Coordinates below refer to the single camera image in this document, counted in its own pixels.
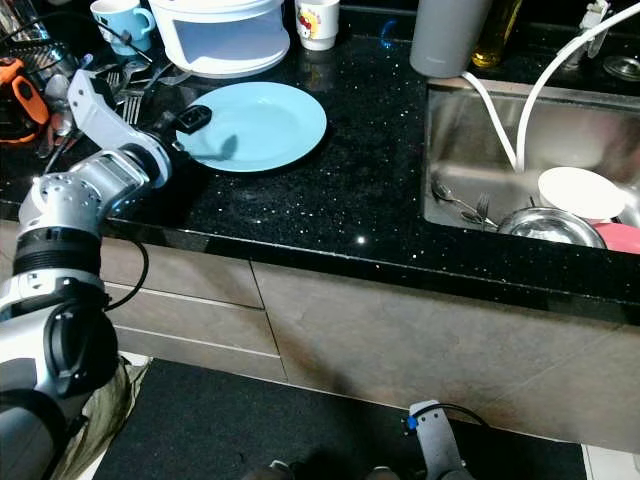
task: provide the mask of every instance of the stainless steel sink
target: stainless steel sink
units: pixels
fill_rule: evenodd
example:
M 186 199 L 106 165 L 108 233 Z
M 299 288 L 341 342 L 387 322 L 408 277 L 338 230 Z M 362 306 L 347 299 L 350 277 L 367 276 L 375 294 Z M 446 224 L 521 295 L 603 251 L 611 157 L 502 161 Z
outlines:
M 520 113 L 530 86 L 483 81 L 515 148 Z M 475 205 L 490 195 L 496 223 L 532 202 L 544 170 L 574 166 L 597 172 L 627 197 L 620 221 L 640 227 L 640 97 L 547 88 L 534 106 L 527 133 L 526 169 L 516 174 L 502 150 L 482 100 L 462 79 L 430 80 L 427 103 L 424 218 L 480 229 L 459 205 L 434 198 L 434 179 Z

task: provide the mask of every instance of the stainless steel bowl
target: stainless steel bowl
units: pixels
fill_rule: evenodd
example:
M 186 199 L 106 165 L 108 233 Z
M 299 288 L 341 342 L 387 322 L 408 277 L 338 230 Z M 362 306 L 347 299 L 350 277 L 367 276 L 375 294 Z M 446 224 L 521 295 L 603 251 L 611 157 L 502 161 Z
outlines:
M 600 234 L 588 222 L 557 208 L 532 207 L 517 210 L 500 223 L 498 232 L 551 242 L 607 248 Z

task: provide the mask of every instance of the blue plate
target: blue plate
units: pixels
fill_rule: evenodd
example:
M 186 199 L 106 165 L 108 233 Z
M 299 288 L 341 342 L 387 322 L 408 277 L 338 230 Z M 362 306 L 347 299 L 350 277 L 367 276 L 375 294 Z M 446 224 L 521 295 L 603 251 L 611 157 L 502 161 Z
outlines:
M 208 125 L 177 139 L 198 162 L 228 172 L 261 172 L 306 155 L 322 139 L 327 116 L 311 95 L 280 83 L 219 88 L 193 105 L 213 111 Z

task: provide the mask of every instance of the kitchen counter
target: kitchen counter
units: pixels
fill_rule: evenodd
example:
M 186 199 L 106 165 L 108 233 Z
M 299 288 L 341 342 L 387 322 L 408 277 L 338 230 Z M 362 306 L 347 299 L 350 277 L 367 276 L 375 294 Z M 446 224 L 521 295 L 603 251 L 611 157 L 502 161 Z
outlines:
M 409 65 L 409 42 L 352 35 L 311 54 L 293 40 L 280 65 L 238 81 L 309 92 L 327 114 L 321 143 L 264 173 L 191 163 L 119 219 L 119 230 L 157 245 L 638 323 L 640 256 L 444 227 L 421 217 L 426 83 Z M 162 87 L 144 119 L 229 83 L 235 81 Z M 44 166 L 34 149 L 0 146 L 2 218 L 17 218 L 31 178 Z M 91 142 L 79 143 L 58 168 L 94 151 Z

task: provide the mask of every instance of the black mat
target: black mat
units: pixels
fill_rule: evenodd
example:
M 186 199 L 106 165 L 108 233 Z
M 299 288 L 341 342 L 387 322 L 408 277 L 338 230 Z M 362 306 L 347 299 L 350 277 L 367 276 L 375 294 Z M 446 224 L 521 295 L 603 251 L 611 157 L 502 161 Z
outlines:
M 402 434 L 403 416 L 403 410 L 154 360 L 95 479 L 239 480 L 276 458 L 304 462 L 300 480 L 355 480 L 375 465 L 415 478 L 424 464 L 417 438 Z M 452 423 L 477 480 L 586 479 L 579 445 Z

